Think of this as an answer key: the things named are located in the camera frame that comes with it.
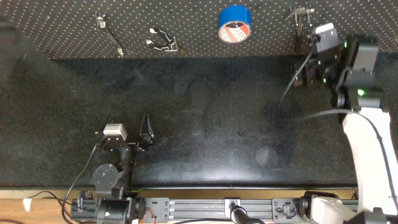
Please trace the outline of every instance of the green led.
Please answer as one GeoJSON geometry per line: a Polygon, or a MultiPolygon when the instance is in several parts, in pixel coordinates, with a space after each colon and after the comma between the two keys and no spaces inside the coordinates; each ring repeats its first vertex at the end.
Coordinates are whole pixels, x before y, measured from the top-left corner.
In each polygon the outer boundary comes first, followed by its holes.
{"type": "Polygon", "coordinates": [[[361,90],[361,89],[359,89],[358,90],[358,96],[363,96],[363,95],[365,95],[365,91],[364,90],[361,90]]]}

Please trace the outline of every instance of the tape label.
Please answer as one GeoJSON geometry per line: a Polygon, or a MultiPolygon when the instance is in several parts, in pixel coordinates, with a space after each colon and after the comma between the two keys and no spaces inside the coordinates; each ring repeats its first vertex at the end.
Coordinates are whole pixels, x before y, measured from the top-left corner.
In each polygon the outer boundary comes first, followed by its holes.
{"type": "Polygon", "coordinates": [[[220,39],[228,43],[239,43],[250,36],[250,26],[243,24],[239,27],[233,27],[236,22],[229,22],[220,29],[220,39]]]}

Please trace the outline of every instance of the roll of blue tape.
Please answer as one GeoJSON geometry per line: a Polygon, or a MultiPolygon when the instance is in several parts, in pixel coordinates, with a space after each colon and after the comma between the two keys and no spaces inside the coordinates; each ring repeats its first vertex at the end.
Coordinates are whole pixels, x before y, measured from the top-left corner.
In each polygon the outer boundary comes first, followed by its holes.
{"type": "Polygon", "coordinates": [[[227,43],[245,41],[251,35],[251,14],[244,6],[230,6],[220,14],[218,37],[227,43]]]}

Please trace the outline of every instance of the pegboard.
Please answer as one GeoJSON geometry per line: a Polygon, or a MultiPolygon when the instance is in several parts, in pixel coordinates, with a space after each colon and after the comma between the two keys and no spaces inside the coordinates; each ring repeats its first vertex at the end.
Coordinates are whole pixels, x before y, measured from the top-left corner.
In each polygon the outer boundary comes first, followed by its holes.
{"type": "MultiPolygon", "coordinates": [[[[111,32],[126,58],[242,57],[290,55],[294,52],[294,18],[284,19],[289,6],[315,8],[317,25],[337,28],[340,42],[348,34],[378,37],[381,52],[398,52],[398,2],[396,0],[0,0],[0,14],[22,29],[48,58],[117,58],[115,46],[97,29],[95,13],[106,12],[111,32]],[[218,16],[234,4],[252,15],[252,36],[240,44],[218,38],[218,16]],[[146,40],[160,42],[151,27],[175,37],[185,53],[158,52],[146,40]]],[[[312,27],[304,19],[303,40],[312,27]]],[[[309,52],[304,41],[301,54],[309,52]]]]}

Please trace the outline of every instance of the blue tape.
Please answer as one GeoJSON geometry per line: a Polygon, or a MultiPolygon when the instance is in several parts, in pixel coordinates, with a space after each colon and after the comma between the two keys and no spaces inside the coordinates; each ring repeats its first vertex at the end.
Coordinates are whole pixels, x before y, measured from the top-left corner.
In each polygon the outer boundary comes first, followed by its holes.
{"type": "Polygon", "coordinates": [[[242,22],[243,24],[246,24],[250,30],[250,33],[245,35],[246,38],[244,38],[243,40],[239,39],[239,41],[237,41],[237,42],[242,42],[242,41],[246,40],[251,35],[251,13],[250,13],[250,10],[244,6],[230,6],[230,7],[225,8],[221,12],[220,17],[219,17],[218,33],[219,33],[219,37],[221,38],[221,40],[223,40],[225,42],[230,42],[230,41],[226,41],[222,38],[221,29],[224,26],[226,26],[232,22],[242,22]]]}

